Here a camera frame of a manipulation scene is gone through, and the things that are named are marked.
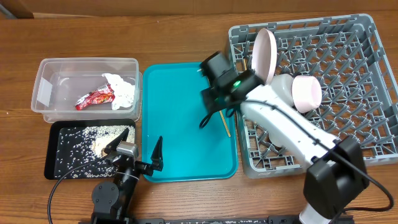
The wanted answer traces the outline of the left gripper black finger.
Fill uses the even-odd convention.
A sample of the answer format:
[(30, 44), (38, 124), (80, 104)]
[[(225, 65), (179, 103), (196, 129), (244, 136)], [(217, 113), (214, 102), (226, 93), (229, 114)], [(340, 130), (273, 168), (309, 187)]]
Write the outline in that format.
[(152, 169), (157, 171), (162, 171), (164, 167), (163, 156), (162, 156), (162, 143), (163, 143), (163, 137), (160, 136), (157, 140), (157, 143), (150, 158), (152, 161), (151, 164)]
[(117, 147), (122, 141), (126, 141), (129, 134), (129, 129), (126, 128), (118, 137), (113, 139), (109, 144), (107, 144), (104, 148), (104, 152), (109, 154), (113, 151), (116, 151)]

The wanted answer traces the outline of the white tissue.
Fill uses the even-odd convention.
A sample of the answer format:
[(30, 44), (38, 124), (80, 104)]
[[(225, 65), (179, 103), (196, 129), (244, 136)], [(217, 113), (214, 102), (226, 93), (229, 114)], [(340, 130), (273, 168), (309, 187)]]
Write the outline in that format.
[(124, 81), (120, 75), (103, 73), (103, 77), (106, 78), (110, 87), (114, 91), (114, 100), (111, 103), (112, 110), (118, 110), (120, 108), (128, 108), (133, 105), (135, 86)]

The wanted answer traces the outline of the white rice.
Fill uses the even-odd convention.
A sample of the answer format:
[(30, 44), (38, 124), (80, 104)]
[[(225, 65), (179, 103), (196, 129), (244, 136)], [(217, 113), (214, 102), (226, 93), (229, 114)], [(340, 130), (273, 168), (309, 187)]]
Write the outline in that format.
[(116, 168), (106, 161), (78, 169), (78, 166), (96, 161), (106, 156), (104, 148), (118, 137), (126, 128), (129, 129), (127, 142), (135, 141), (134, 126), (91, 126), (62, 128), (56, 142), (55, 167), (53, 176), (61, 178), (67, 172), (69, 179), (111, 177)]

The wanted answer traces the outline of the red snack wrapper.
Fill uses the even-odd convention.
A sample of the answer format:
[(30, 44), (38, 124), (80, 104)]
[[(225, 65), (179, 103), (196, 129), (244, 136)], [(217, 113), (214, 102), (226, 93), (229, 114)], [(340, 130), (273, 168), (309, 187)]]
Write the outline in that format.
[(83, 110), (90, 105), (100, 105), (103, 103), (111, 103), (115, 99), (114, 90), (111, 85), (105, 84), (98, 87), (95, 91), (91, 91), (79, 98), (75, 104), (76, 110)]

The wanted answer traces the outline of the large pink plate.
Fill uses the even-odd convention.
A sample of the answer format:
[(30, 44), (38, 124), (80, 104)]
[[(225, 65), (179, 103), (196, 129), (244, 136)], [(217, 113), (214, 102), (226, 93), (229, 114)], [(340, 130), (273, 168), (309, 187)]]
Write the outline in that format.
[(277, 42), (273, 33), (263, 28), (257, 33), (254, 41), (251, 68), (265, 84), (270, 84), (275, 74), (276, 63)]

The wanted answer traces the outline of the grey bowl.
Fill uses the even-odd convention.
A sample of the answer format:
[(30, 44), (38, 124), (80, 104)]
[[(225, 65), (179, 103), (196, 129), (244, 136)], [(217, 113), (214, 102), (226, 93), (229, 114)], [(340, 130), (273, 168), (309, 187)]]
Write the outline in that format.
[(289, 74), (280, 74), (273, 77), (271, 87), (278, 97), (290, 107), (293, 107), (292, 84), (294, 78)]

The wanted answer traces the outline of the white cup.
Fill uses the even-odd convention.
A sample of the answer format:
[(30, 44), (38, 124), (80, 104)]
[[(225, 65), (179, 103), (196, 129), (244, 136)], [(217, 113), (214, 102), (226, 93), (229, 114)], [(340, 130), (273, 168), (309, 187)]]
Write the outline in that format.
[(275, 147), (284, 147), (284, 136), (278, 133), (269, 133), (269, 140)]

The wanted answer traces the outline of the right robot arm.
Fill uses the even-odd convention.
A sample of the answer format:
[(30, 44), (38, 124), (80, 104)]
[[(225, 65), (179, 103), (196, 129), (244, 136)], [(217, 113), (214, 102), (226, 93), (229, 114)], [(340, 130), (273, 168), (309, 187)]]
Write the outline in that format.
[(272, 134), (306, 168), (303, 194), (307, 205), (299, 215), (300, 223), (333, 223), (350, 208), (348, 204), (369, 186), (369, 176), (359, 144), (350, 137), (336, 136), (316, 127), (298, 114), (285, 95), (276, 92), (274, 70), (201, 68), (210, 87), (201, 92), (208, 114), (239, 110)]

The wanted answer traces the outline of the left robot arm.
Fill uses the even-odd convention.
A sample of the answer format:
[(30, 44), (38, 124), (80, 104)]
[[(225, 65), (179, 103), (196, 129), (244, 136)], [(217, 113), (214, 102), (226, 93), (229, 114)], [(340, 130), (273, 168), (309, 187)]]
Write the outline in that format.
[(163, 137), (159, 137), (151, 155), (151, 163), (139, 160), (136, 144), (127, 142), (126, 128), (118, 137), (104, 147), (105, 161), (116, 167), (114, 180), (101, 182), (93, 190), (94, 204), (91, 223), (134, 223), (128, 214), (129, 205), (141, 175), (152, 176), (154, 171), (162, 171)]

